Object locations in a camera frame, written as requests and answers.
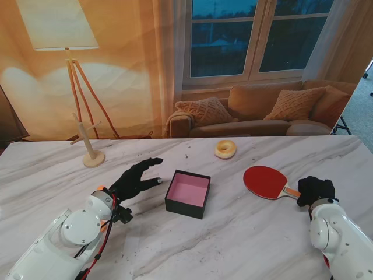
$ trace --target sofa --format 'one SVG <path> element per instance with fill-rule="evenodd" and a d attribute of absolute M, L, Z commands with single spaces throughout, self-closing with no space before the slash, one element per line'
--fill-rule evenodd
<path fill-rule="evenodd" d="M 322 122 L 312 121 L 312 112 L 310 112 L 309 120 L 263 120 L 275 106 L 281 90 L 307 90 L 325 87 L 327 85 L 347 93 L 348 98 L 353 94 L 357 86 L 351 83 L 335 82 L 331 80 L 306 80 L 305 82 L 295 81 L 263 85 L 237 85 L 226 91 L 216 89 L 209 90 L 207 93 L 203 94 L 192 93 L 185 96 L 183 95 L 183 101 L 191 101 L 191 99 L 196 101 L 196 97 L 198 100 L 199 96 L 200 99 L 222 97 L 219 98 L 220 103 L 239 121 L 195 127 L 191 115 L 185 116 L 178 112 L 174 112 L 167 122 L 169 126 L 167 127 L 168 137 L 203 138 L 223 136 L 329 135 L 338 121 L 343 108 L 340 109 L 340 112 L 337 112 L 336 120 L 332 122 L 330 120 L 328 121 L 329 126 Z M 323 102 L 322 99 L 318 102 L 318 106 L 324 105 L 320 104 L 320 102 Z"/>

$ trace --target window pane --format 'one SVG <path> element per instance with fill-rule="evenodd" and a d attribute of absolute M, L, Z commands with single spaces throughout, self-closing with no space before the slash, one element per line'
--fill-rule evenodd
<path fill-rule="evenodd" d="M 254 16 L 257 1 L 193 0 L 193 19 L 248 18 Z"/>
<path fill-rule="evenodd" d="M 242 74 L 252 22 L 192 24 L 191 77 Z"/>
<path fill-rule="evenodd" d="M 275 16 L 329 13 L 333 0 L 278 0 Z"/>
<path fill-rule="evenodd" d="M 274 20 L 260 72 L 304 69 L 326 17 Z"/>

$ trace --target ping pong paddle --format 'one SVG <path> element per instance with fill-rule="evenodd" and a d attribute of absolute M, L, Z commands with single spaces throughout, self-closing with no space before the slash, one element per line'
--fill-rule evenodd
<path fill-rule="evenodd" d="M 291 197 L 298 200 L 299 192 L 289 187 L 281 172 L 267 166 L 252 166 L 245 171 L 244 183 L 248 190 L 267 200 Z"/>

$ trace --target window frame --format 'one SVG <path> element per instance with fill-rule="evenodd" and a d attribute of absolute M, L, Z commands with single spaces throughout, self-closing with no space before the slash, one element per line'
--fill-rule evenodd
<path fill-rule="evenodd" d="M 185 50 L 184 50 L 184 71 L 183 86 L 211 85 L 229 82 L 247 81 L 251 71 L 251 63 L 254 59 L 255 46 L 258 41 L 261 18 L 264 13 L 265 2 L 267 0 L 258 0 L 254 17 L 236 17 L 229 19 L 192 19 L 193 0 L 186 0 L 186 23 L 185 23 Z M 192 24 L 193 23 L 218 23 L 218 22 L 248 22 L 252 21 L 250 40 L 247 48 L 244 71 L 238 75 L 222 75 L 207 77 L 191 77 L 191 43 L 192 43 Z"/>
<path fill-rule="evenodd" d="M 263 25 L 261 33 L 259 34 L 259 43 L 256 48 L 256 55 L 252 62 L 252 72 L 249 77 L 249 81 L 261 81 L 268 79 L 286 79 L 286 78 L 301 78 L 303 76 L 304 69 L 291 69 L 291 70 L 281 70 L 281 71 L 269 71 L 260 72 L 260 67 L 262 65 L 262 60 L 264 57 L 264 52 L 269 38 L 270 28 L 274 20 L 287 20 L 287 19 L 309 19 L 309 18 L 328 18 L 330 11 L 328 13 L 312 13 L 307 15 L 288 15 L 288 16 L 275 16 L 275 10 L 277 6 L 277 0 L 268 0 L 268 5 L 266 7 L 266 16 L 263 18 Z"/>
<path fill-rule="evenodd" d="M 333 1 L 333 5 L 328 13 L 314 13 L 306 15 L 287 15 L 287 16 L 275 16 L 275 10 L 277 6 L 277 0 L 258 0 L 256 4 L 256 11 L 254 17 L 241 17 L 241 18 L 229 18 L 229 19 L 192 19 L 192 2 L 193 0 L 186 0 L 186 17 L 185 17 L 185 50 L 184 50 L 184 70 L 183 70 L 183 81 L 182 85 L 185 88 L 190 86 L 206 86 L 206 85 L 221 85 L 229 84 L 234 82 L 255 82 L 265 80 L 281 80 L 281 79 L 301 79 L 304 73 L 304 69 L 291 69 L 281 71 L 270 71 L 260 72 L 260 67 L 265 53 L 265 48 L 269 38 L 270 28 L 274 20 L 287 20 L 287 19 L 307 19 L 307 18 L 319 18 L 326 17 L 331 14 L 333 7 L 336 5 L 338 0 Z M 224 76 L 208 76 L 208 77 L 191 77 L 191 30 L 193 23 L 215 23 L 215 22 L 243 22 L 253 21 L 249 45 L 247 49 L 244 71 L 239 75 L 224 75 Z M 319 35 L 322 37 L 322 33 L 325 32 L 325 27 L 328 21 Z"/>

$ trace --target window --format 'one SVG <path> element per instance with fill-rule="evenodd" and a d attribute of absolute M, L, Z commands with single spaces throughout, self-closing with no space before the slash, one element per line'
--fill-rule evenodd
<path fill-rule="evenodd" d="M 301 77 L 333 0 L 188 0 L 184 85 Z"/>

